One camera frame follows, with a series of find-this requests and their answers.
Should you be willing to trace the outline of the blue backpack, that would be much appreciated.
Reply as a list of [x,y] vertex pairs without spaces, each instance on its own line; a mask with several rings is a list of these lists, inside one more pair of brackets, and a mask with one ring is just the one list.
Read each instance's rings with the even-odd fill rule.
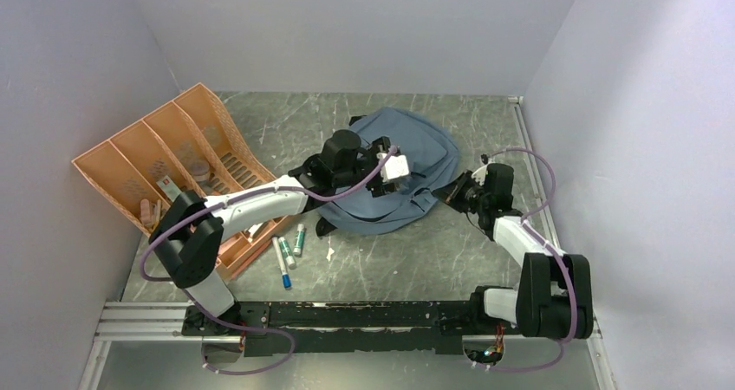
[[423,218],[438,202],[432,191],[452,182],[459,166],[459,147],[450,133],[415,112],[382,107],[354,117],[348,129],[364,143],[388,137],[406,157],[410,173],[398,181],[395,192],[375,197],[361,189],[318,208],[318,237],[336,230],[381,235]]

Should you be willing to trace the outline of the green white glue stick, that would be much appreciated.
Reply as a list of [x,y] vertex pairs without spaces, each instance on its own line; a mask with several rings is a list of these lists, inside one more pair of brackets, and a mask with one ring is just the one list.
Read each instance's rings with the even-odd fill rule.
[[293,270],[297,267],[296,258],[294,256],[293,250],[291,249],[289,242],[285,237],[279,237],[278,243],[282,252],[282,256],[284,259],[284,262],[286,263],[287,267],[290,270]]

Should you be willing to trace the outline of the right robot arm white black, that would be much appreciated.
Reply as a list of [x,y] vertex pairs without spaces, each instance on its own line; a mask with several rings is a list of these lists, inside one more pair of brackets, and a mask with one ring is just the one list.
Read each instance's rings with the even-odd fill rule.
[[511,166],[490,163],[432,192],[453,210],[476,215],[479,229],[521,267],[516,288],[476,289],[468,322],[479,333],[504,320],[525,337],[587,339],[594,328],[589,261],[555,248],[530,226],[513,206],[513,183]]

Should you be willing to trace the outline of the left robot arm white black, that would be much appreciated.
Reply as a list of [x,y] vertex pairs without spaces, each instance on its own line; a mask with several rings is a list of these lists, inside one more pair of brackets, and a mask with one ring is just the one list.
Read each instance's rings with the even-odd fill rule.
[[253,225],[300,215],[360,190],[386,195],[409,173],[407,157],[387,136],[366,145],[357,133],[339,130],[319,153],[272,182],[207,197],[182,192],[144,255],[156,255],[165,281],[199,305],[210,328],[226,335],[237,328],[240,310],[215,269],[222,243]]

